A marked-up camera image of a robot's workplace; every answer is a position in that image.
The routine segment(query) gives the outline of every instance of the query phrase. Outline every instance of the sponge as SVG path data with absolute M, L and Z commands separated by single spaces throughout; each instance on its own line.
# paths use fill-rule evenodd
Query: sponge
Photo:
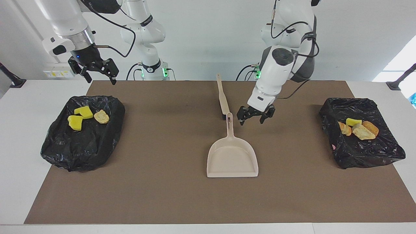
M 92 117 L 94 117 L 89 106 L 76 108 L 74 110 L 74 114 L 81 114 L 84 119 L 91 119 Z
M 82 119 L 83 119 L 82 116 L 70 115 L 68 117 L 69 126 L 75 131 L 81 131 Z
M 345 124 L 347 124 L 348 126 L 355 126 L 356 124 L 362 124 L 363 121 L 361 119 L 351 119 L 351 118 L 347 118 L 347 120 L 345 121 Z

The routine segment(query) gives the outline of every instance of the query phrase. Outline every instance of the black cable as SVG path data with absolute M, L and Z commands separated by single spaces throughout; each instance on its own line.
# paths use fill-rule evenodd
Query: black cable
M 256 70 L 256 68 L 254 68 L 252 71 L 248 71 L 247 74 L 245 75 L 244 81 L 249 81 L 255 70 Z
M 95 47 L 96 48 L 110 48 L 110 49 L 113 49 L 113 50 L 115 50 L 115 51 L 117 51 L 122 57 L 124 57 L 124 58 L 126 58 L 129 54 L 130 54 L 130 52 L 131 52 L 131 50 L 133 49 L 133 46 L 134 46 L 134 42 L 136 41 L 136 33 L 133 31 L 133 30 L 131 30 L 131 29 L 129 29 L 129 28 L 127 28 L 127 27 L 124 27 L 124 26 L 121 26 L 121 25 L 119 25 L 118 23 L 115 23 L 115 22 L 113 22 L 113 21 L 111 21 L 111 20 L 109 20 L 109 19 L 107 19 L 107 18 L 105 18 L 104 16 L 102 16 L 102 15 L 100 15 L 97 11 L 95 11 L 89 4 L 87 4 L 84 0 L 81 0 L 81 2 L 92 12 L 92 13 L 94 13 L 94 14 L 96 14 L 98 17 L 100 17 L 100 18 L 102 18 L 102 19 L 104 19 L 105 21 L 107 21 L 107 22 L 109 22 L 109 23 L 111 23 L 111 24 L 113 24 L 113 25 L 115 25 L 115 26 L 118 26 L 118 27 L 120 27 L 120 28 L 124 28 L 124 29 L 126 29 L 126 30 L 128 30 L 128 31 L 130 31 L 130 32 L 132 32 L 133 33 L 133 35 L 134 35 L 134 37 L 133 37 L 133 42 L 131 43 L 131 46 L 130 46 L 130 49 L 129 49 L 129 51 L 127 52 L 127 54 L 126 55 L 123 55 L 122 53 L 120 53 L 118 50 L 116 50 L 116 49 L 114 49 L 113 47 L 111 47 L 111 46 L 109 46 L 109 45 L 96 45 Z
M 272 20 L 272 24 L 271 24 L 271 27 L 270 27 L 270 35 L 272 36 L 272 38 L 273 39 L 276 39 L 276 38 L 278 38 L 282 33 L 284 33 L 286 30 L 288 30 L 291 26 L 294 26 L 294 25 L 297 25 L 297 24 L 306 24 L 306 25 L 309 25 L 308 23 L 306 23 L 305 21 L 297 21 L 297 22 L 295 22 L 295 23 L 293 23 L 293 24 L 291 24 L 291 25 L 289 25 L 289 26 L 287 26 L 285 29 L 283 29 L 277 36 L 273 36 L 273 23 L 274 23 L 274 21 L 275 20 Z
M 316 43 L 316 40 L 315 39 L 312 40 L 312 43 L 316 45 L 316 49 L 317 49 L 316 54 L 314 54 L 314 55 L 302 55 L 302 54 L 298 54 L 298 56 L 303 56 L 303 57 L 308 57 L 308 58 L 316 57 L 319 54 L 319 46 L 318 46 L 318 43 Z
M 245 67 L 243 67 L 243 69 L 241 69 L 241 71 L 238 73 L 237 78 L 235 79 L 235 81 L 238 80 L 238 78 L 240 77 L 240 74 L 247 68 L 247 67 L 251 67 L 251 65 L 247 65 Z
M 273 16 L 272 16 L 272 24 L 270 25 L 270 36 L 272 36 L 273 39 L 276 39 L 277 37 L 279 37 L 284 31 L 286 31 L 288 28 L 290 28 L 291 26 L 294 26 L 296 24 L 306 24 L 309 25 L 307 22 L 305 21 L 298 21 L 295 22 L 289 26 L 287 26 L 283 31 L 281 31 L 277 36 L 273 37 L 273 23 L 275 22 L 275 13 L 276 13 L 276 4 L 277 4 L 277 0 L 275 0 L 275 4 L 273 6 Z
M 123 14 L 125 14 L 127 17 L 129 17 L 130 19 L 132 19 L 132 20 L 136 21 L 136 20 L 135 20 L 135 19 L 133 19 L 130 15 L 126 14 L 126 13 L 123 11 L 123 9 L 121 9 L 121 8 L 120 8 L 120 11 L 121 11 Z
M 135 66 L 137 66 L 137 65 L 139 65 L 139 63 L 135 63 L 135 64 L 133 64 L 133 66 L 129 69 L 129 72 L 127 73 L 127 76 L 126 76 L 126 80 L 128 80 L 128 79 L 129 79 L 129 75 L 130 75 L 130 72 L 131 72 L 131 70 L 133 69 L 133 67 L 135 67 Z
M 138 68 L 138 69 L 136 69 L 136 70 L 133 71 L 133 80 L 136 80 L 136 77 L 135 77 L 136 71 L 141 71 L 141 69 Z
M 173 78 L 176 80 L 175 71 L 172 68 L 166 68 L 167 71 L 172 70 L 173 72 Z
M 291 95 L 289 95 L 288 97 L 278 97 L 277 99 L 289 99 L 291 96 L 293 96 L 304 84 L 306 84 L 306 82 L 308 82 L 309 80 L 304 81 L 302 84 L 299 85 L 299 87 L 297 89 L 295 89 L 293 91 L 293 93 Z

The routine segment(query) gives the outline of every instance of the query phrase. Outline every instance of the white table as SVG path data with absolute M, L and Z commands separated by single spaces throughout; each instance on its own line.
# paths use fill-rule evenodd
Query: white table
M 367 97 L 378 104 L 391 132 L 406 151 L 406 159 L 394 166 L 415 199 L 416 144 L 412 138 L 416 132 L 416 110 L 400 92 L 390 91 L 384 83 L 347 83 L 355 97 Z M 50 168 L 39 154 L 46 131 L 66 101 L 85 95 L 88 88 L 89 84 L 82 80 L 28 80 L 22 88 L 10 89 L 0 99 L 0 234 L 416 233 L 416 223 L 24 225 Z

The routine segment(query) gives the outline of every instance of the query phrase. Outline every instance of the bread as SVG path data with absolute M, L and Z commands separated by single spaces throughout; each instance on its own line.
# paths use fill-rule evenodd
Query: bread
M 346 125 L 345 123 L 338 122 L 339 128 L 341 129 L 341 133 L 346 136 L 351 136 L 352 129 L 350 126 Z
M 107 115 L 107 113 L 104 110 L 100 110 L 97 113 L 95 113 L 94 118 L 100 124 L 106 124 L 110 120 L 110 117 Z
M 372 132 L 376 137 L 379 134 L 379 129 L 370 121 L 364 121 L 362 125 L 367 128 L 370 132 Z
M 360 140 L 372 140 L 376 138 L 370 130 L 365 128 L 362 124 L 356 124 L 352 127 L 352 133 L 356 135 Z

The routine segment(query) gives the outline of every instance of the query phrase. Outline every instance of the black stand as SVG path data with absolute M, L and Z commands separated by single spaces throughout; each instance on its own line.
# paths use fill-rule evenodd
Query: black stand
M 410 73 L 414 72 L 416 70 L 416 63 L 413 64 L 413 66 L 404 72 L 403 75 L 401 75 L 400 78 L 398 78 L 396 81 L 393 82 L 386 82 L 387 86 L 391 89 L 391 90 L 400 90 L 399 88 L 399 84 L 400 82 L 402 82 L 407 76 L 410 75 Z
M 18 76 L 9 71 L 2 63 L 0 63 L 0 70 L 12 81 L 10 88 L 20 88 L 26 82 L 26 79 L 20 79 Z

